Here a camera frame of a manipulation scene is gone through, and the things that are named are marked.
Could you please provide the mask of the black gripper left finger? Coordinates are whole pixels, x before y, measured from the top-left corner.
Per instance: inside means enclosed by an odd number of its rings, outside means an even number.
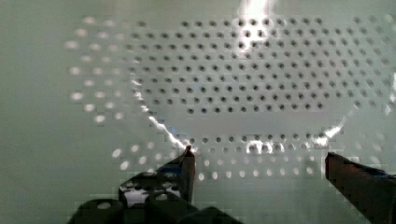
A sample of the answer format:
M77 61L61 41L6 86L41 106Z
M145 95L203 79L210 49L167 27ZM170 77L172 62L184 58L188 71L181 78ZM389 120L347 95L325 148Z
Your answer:
M167 191L188 203L192 200L195 179L195 156L191 145L181 155L155 171L135 175L119 186L119 200L124 205L144 203L150 193Z

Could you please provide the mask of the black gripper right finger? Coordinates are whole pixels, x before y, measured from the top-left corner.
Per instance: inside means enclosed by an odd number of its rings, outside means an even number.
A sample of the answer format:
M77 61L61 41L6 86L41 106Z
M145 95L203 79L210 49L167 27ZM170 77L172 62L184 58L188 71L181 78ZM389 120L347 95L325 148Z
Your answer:
M326 179L372 224L395 224L395 175L329 152Z

